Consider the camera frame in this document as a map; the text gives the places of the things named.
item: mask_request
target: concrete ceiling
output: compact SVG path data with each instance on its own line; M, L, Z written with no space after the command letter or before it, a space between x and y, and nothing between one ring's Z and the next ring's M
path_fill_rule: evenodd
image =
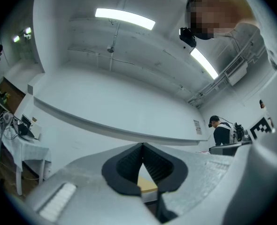
M124 11L154 20L152 31L121 22L111 54L107 46L114 40L118 21L95 18L97 8L121 8L125 0L77 0L69 19L71 61L111 70L160 88L188 101L213 81L203 67L190 55L192 48L179 39L179 28L185 26L186 0L128 0ZM223 71L256 28L239 25L232 35L208 41L197 39L197 48L213 65L217 73ZM262 46L258 33L253 46Z

